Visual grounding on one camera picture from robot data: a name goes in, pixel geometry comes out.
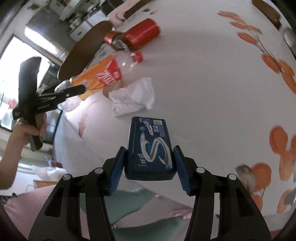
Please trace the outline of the person left hand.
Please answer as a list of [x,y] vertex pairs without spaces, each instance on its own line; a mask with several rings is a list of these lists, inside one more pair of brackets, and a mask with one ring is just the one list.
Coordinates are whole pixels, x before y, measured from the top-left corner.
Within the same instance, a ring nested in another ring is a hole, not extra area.
[[35,127],[26,123],[23,118],[20,118],[11,133],[10,139],[12,142],[20,147],[24,147],[29,144],[28,135],[38,136],[43,138],[47,128],[47,114],[42,114],[42,122],[39,127]]

